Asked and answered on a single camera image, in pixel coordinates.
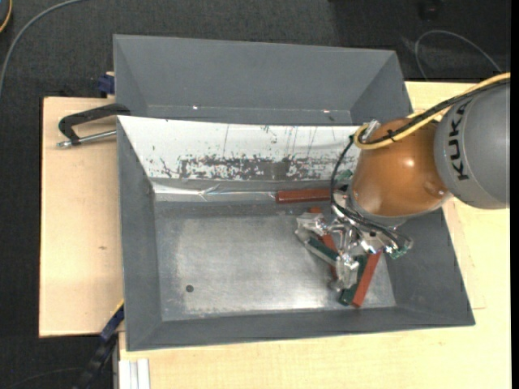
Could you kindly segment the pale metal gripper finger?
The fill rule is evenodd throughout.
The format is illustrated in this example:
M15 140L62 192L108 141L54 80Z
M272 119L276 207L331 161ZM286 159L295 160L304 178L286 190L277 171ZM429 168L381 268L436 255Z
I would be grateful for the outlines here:
M329 283L332 290L351 289L358 282L360 263L352 254L340 254L332 265L334 277Z
M294 234L302 243L307 243L311 237L327 234L327 221L322 213L304 212L296 218L296 223Z

